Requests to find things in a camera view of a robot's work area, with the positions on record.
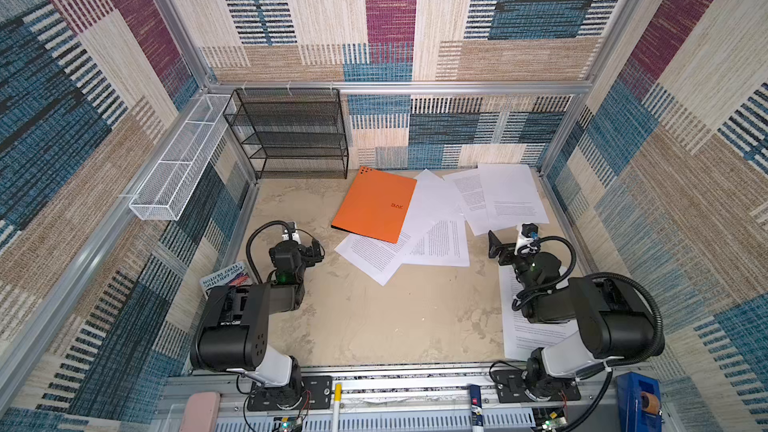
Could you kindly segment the pink object at edge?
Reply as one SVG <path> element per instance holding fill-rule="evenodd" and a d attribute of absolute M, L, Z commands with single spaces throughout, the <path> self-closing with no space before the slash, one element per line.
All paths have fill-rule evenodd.
<path fill-rule="evenodd" d="M 217 424 L 221 395 L 218 392 L 199 392 L 191 395 L 185 405 L 180 432 L 214 432 Z"/>

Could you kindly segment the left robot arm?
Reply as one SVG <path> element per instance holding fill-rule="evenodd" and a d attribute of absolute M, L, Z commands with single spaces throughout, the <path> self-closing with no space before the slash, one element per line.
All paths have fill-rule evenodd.
<path fill-rule="evenodd" d="M 193 335 L 190 363 L 195 370 L 232 374 L 252 381 L 246 393 L 254 399 L 292 410 L 309 402 L 298 360 L 269 344 L 270 317 L 300 308 L 306 293 L 306 271 L 325 258 L 322 244 L 293 222 L 273 220 L 246 241 L 246 262 L 255 270 L 252 245 L 272 227 L 283 239 L 269 249 L 273 266 L 267 278 L 255 275 L 249 285 L 217 285 L 208 293 Z"/>

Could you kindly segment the green circuit board left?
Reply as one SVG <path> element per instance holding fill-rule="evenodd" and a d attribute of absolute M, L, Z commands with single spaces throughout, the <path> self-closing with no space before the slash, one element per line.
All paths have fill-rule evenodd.
<path fill-rule="evenodd" d="M 273 432 L 302 432 L 303 419 L 300 417 L 275 417 Z"/>

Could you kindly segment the green circuit board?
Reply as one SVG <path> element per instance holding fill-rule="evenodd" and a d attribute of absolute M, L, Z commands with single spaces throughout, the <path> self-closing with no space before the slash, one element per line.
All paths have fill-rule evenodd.
<path fill-rule="evenodd" d="M 565 416 L 558 416 L 551 413 L 545 417 L 544 420 L 533 428 L 536 432 L 557 432 L 562 431 L 568 425 L 568 421 Z"/>
<path fill-rule="evenodd" d="M 300 417 L 275 417 L 273 432 L 302 432 L 303 419 Z"/>

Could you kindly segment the blue glue stick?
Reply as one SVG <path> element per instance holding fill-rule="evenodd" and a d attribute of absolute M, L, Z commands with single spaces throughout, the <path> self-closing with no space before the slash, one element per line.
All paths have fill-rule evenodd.
<path fill-rule="evenodd" d="M 482 408 L 481 388 L 479 385 L 470 384 L 468 386 L 468 392 L 470 398 L 471 431 L 483 432 L 484 416 Z"/>

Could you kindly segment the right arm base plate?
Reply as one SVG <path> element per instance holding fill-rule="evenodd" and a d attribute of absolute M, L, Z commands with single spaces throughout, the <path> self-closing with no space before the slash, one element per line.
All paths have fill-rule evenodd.
<path fill-rule="evenodd" d="M 526 381 L 523 372 L 517 369 L 499 369 L 490 372 L 500 403 L 533 403 L 578 401 L 582 398 L 577 384 L 572 379 L 544 376 L 536 382 Z"/>

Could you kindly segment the green circuit board right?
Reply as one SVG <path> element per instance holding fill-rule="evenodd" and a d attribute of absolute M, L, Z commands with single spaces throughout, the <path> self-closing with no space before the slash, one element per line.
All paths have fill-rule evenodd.
<path fill-rule="evenodd" d="M 558 416 L 551 413 L 545 417 L 544 420 L 533 428 L 536 432 L 557 432 L 562 431 L 568 425 L 568 421 L 565 416 Z"/>

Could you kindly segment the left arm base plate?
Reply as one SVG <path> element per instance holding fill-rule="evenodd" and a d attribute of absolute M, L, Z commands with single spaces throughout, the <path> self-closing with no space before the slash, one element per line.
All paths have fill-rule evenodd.
<path fill-rule="evenodd" d="M 291 379 L 282 387 L 264 387 L 253 382 L 247 395 L 247 412 L 327 410 L 334 398 L 332 377 L 309 376 Z"/>

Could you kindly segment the white yellow marker pen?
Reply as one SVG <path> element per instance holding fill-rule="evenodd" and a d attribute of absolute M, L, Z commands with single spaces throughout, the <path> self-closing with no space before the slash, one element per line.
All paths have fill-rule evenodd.
<path fill-rule="evenodd" d="M 341 398 L 342 398 L 342 384 L 336 383 L 334 385 L 334 392 L 333 392 L 331 432 L 340 431 Z"/>

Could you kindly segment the colourful children's book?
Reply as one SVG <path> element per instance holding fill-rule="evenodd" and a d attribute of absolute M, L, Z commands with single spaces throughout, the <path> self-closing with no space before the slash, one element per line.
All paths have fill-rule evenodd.
<path fill-rule="evenodd" d="M 251 285 L 252 283 L 250 268 L 243 261 L 236 262 L 200 279 L 200 285 L 205 297 L 210 295 L 214 287 L 243 286 Z"/>

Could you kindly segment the orange folder black inside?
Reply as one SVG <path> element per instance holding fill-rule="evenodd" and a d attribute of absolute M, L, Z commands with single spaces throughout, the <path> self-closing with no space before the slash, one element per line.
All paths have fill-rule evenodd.
<path fill-rule="evenodd" d="M 413 178 L 361 167 L 331 227 L 397 243 L 416 185 Z"/>

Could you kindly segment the blank white paper sheet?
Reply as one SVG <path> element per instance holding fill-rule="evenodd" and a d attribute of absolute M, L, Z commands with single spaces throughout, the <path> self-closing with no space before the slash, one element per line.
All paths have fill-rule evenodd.
<path fill-rule="evenodd" d="M 415 180 L 405 220 L 407 231 L 426 231 L 441 220 L 464 220 L 459 194 L 452 184 L 427 169 L 418 173 Z"/>

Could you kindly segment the blue box with tape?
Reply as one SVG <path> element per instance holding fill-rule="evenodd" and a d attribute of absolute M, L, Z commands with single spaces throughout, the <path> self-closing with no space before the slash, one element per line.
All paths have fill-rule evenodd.
<path fill-rule="evenodd" d="M 661 390 L 659 382 L 635 372 L 616 379 L 617 405 L 622 432 L 661 432 Z"/>

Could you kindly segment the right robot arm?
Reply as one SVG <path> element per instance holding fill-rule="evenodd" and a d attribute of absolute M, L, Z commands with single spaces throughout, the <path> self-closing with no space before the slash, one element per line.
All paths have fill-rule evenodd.
<path fill-rule="evenodd" d="M 506 402 L 578 398 L 577 381 L 660 355 L 665 347 L 660 307 L 639 282 L 616 273 L 576 277 L 577 252 L 564 237 L 542 236 L 525 223 L 513 243 L 488 232 L 488 256 L 509 266 L 520 291 L 510 308 L 533 325 L 575 323 L 576 332 L 539 346 L 524 367 L 491 368 Z"/>

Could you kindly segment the printed paper sheet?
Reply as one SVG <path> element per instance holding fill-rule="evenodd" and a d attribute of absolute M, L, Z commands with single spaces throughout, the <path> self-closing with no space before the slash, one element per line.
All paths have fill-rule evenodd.
<path fill-rule="evenodd" d="M 443 267 L 468 267 L 470 257 L 463 218 L 437 222 L 416 243 L 404 264 Z"/>
<path fill-rule="evenodd" d="M 475 236 L 499 230 L 489 216 L 481 174 L 477 168 L 447 174 L 443 179 L 457 191 L 459 206 Z"/>
<path fill-rule="evenodd" d="M 491 229 L 549 222 L 531 169 L 523 164 L 479 164 Z"/>
<path fill-rule="evenodd" d="M 437 224 L 436 219 L 406 222 L 395 243 L 348 235 L 335 251 L 381 286 L 386 285 L 417 243 Z"/>
<path fill-rule="evenodd" d="M 500 266 L 504 357 L 523 361 L 538 347 L 555 345 L 578 330 L 575 320 L 564 324 L 533 324 L 521 312 L 512 310 L 512 299 L 522 290 L 511 266 Z"/>

